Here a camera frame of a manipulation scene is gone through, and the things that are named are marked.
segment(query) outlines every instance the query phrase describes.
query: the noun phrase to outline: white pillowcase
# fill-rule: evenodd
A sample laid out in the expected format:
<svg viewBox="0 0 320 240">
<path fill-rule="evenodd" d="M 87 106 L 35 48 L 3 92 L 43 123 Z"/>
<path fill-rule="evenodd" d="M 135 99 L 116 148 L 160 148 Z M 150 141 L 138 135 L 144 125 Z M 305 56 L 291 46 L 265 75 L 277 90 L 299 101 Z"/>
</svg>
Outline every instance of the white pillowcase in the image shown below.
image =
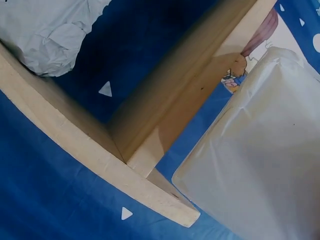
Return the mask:
<svg viewBox="0 0 320 240">
<path fill-rule="evenodd" d="M 0 0 L 0 40 L 31 71 L 61 76 L 111 0 Z"/>
<path fill-rule="evenodd" d="M 173 183 L 243 239 L 319 239 L 319 81 L 294 52 L 270 48 Z"/>
</svg>

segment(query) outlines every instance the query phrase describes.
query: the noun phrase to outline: blue fabric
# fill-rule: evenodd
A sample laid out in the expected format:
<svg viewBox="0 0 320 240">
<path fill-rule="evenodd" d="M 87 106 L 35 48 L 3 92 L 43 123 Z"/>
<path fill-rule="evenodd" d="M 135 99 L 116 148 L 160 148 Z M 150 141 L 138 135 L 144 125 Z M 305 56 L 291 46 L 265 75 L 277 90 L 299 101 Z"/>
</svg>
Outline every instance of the blue fabric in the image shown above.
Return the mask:
<svg viewBox="0 0 320 240">
<path fill-rule="evenodd" d="M 238 239 L 205 213 L 185 228 L 131 199 L 63 151 L 2 92 L 0 113 L 0 239 Z M 133 216 L 122 221 L 122 207 Z"/>
<path fill-rule="evenodd" d="M 107 120 L 215 1 L 201 2 L 113 0 L 85 39 L 76 69 L 56 81 L 100 120 Z M 320 53 L 312 44 L 320 33 L 318 0 L 303 5 L 301 0 L 279 0 L 275 7 L 306 58 L 320 71 Z M 98 94 L 106 81 L 111 81 L 114 98 Z M 166 178 L 171 179 L 230 97 L 218 85 L 157 165 Z M 204 212 L 191 228 L 184 228 L 118 191 L 52 142 L 1 92 L 0 116 L 0 239 L 238 239 Z M 122 207 L 133 212 L 124 221 Z"/>
<path fill-rule="evenodd" d="M 112 0 L 85 38 L 73 71 L 56 82 L 106 122 L 123 100 L 218 0 Z M 110 81 L 112 98 L 99 94 Z"/>
</svg>

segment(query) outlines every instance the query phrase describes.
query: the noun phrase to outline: white cushion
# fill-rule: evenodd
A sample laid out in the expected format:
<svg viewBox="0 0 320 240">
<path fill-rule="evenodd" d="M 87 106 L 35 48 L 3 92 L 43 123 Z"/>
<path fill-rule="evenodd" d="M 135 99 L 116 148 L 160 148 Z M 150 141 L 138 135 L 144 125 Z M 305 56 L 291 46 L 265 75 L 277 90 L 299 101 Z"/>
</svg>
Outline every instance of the white cushion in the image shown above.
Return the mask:
<svg viewBox="0 0 320 240">
<path fill-rule="evenodd" d="M 246 240 L 320 236 L 320 76 L 271 48 L 173 176 Z"/>
</svg>

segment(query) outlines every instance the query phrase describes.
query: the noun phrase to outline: cartoon character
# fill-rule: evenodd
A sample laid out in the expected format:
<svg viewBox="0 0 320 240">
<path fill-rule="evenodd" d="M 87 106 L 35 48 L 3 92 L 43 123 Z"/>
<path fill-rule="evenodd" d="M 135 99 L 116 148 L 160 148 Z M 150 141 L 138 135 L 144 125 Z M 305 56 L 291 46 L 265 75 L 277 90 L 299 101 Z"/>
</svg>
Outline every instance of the cartoon character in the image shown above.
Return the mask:
<svg viewBox="0 0 320 240">
<path fill-rule="evenodd" d="M 264 41 L 268 40 L 275 32 L 278 26 L 278 14 L 275 9 L 272 9 L 266 19 L 263 21 L 259 29 L 244 48 L 238 58 L 235 60 L 231 68 L 221 80 L 222 84 L 228 89 L 230 93 L 235 93 L 240 87 L 241 83 L 247 76 L 247 59 L 249 55 Z"/>
</svg>

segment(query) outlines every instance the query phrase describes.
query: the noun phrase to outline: wooden bed frame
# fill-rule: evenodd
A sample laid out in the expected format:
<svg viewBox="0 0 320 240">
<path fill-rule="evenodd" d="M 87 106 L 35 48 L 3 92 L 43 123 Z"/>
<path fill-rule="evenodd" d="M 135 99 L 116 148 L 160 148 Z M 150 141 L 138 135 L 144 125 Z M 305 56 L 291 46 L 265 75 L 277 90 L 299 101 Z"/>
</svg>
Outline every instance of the wooden bed frame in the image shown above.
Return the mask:
<svg viewBox="0 0 320 240">
<path fill-rule="evenodd" d="M 222 0 L 196 24 L 106 126 L 52 80 L 0 45 L 0 90 L 61 148 L 148 208 L 190 227 L 200 216 L 156 169 L 276 0 Z"/>
</svg>

